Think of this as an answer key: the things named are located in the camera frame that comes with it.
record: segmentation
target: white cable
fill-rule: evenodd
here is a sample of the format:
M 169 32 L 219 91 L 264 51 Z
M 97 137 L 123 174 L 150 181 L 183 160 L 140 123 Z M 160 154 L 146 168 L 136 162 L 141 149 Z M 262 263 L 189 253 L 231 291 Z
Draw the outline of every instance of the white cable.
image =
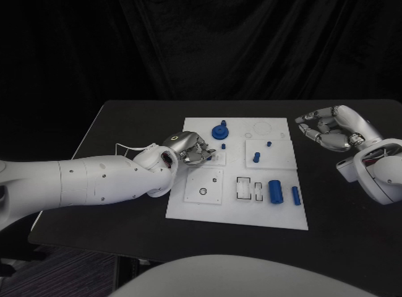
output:
M 127 146 L 123 145 L 123 144 L 115 144 L 115 156 L 118 155 L 118 145 L 127 149 L 127 152 L 128 152 L 128 150 L 149 150 L 149 149 L 151 149 L 153 147 L 157 147 L 157 144 L 151 144 L 151 145 L 147 146 L 147 147 L 127 147 Z

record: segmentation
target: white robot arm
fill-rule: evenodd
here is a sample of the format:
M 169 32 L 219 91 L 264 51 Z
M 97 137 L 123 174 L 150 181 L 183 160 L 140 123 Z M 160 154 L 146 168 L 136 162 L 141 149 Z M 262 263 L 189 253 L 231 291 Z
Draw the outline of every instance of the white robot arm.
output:
M 320 119 L 319 131 L 304 123 L 313 119 Z M 323 108 L 298 117 L 296 122 L 306 136 L 329 150 L 359 149 L 355 157 L 337 163 L 346 180 L 358 180 L 381 204 L 402 200 L 402 140 L 384 140 L 372 124 L 345 105 Z
M 163 196 L 172 189 L 179 160 L 192 165 L 215 150 L 195 132 L 150 145 L 134 160 L 100 156 L 68 161 L 0 160 L 0 231 L 22 217 L 71 205 L 100 205 Z

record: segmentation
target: peg board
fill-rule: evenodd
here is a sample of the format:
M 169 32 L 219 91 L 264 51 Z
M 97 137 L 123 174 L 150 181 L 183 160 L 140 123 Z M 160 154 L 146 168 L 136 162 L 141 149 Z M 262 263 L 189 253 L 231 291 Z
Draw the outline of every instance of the peg board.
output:
M 212 137 L 212 128 L 225 119 L 229 136 L 224 140 Z M 294 148 L 286 118 L 186 118 L 183 131 L 196 131 L 211 149 L 216 149 L 221 161 L 205 161 L 200 165 L 187 166 L 180 161 L 175 186 L 167 205 L 167 218 L 205 222 L 231 223 L 239 225 L 265 226 L 309 230 L 304 204 L 296 205 L 291 188 L 298 187 L 300 200 L 303 193 L 298 183 Z M 261 152 L 261 161 L 254 163 L 254 153 Z M 215 190 L 215 204 L 199 200 L 187 202 L 186 193 L 198 193 L 206 188 L 189 181 L 189 176 L 206 176 L 216 170 L 222 171 L 222 192 Z M 238 177 L 249 178 L 251 199 L 238 199 Z M 281 181 L 284 203 L 273 204 L 270 201 L 268 182 Z M 262 184 L 262 201 L 257 201 L 255 183 Z

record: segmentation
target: table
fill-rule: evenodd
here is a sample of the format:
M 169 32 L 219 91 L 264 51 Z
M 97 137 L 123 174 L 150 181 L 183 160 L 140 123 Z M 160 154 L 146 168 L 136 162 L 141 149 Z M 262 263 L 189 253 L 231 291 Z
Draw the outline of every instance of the table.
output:
M 160 144 L 183 129 L 186 117 L 286 117 L 309 231 L 166 219 L 167 194 L 45 211 L 30 242 L 162 262 L 203 254 L 262 258 L 402 296 L 402 202 L 378 204 L 359 183 L 346 182 L 336 163 L 355 150 L 327 151 L 294 123 L 300 115 L 335 105 L 358 110 L 385 138 L 402 139 L 402 105 L 394 100 L 108 101 L 75 154 L 114 155 L 117 142 Z

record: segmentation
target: blue part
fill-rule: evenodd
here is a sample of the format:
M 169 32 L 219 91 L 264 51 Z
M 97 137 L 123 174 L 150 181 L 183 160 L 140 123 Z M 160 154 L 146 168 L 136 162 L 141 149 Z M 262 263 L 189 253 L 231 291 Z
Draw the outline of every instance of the blue part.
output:
M 294 204 L 301 205 L 300 196 L 298 196 L 298 188 L 293 187 L 293 197 L 294 197 Z
M 226 127 L 226 121 L 222 120 L 221 125 L 212 129 L 212 137 L 215 139 L 224 140 L 229 136 L 229 129 Z
M 284 202 L 283 188 L 280 181 L 270 181 L 270 201 L 274 204 Z
M 257 152 L 257 154 L 254 155 L 254 163 L 258 163 L 260 160 L 261 160 L 261 153 Z

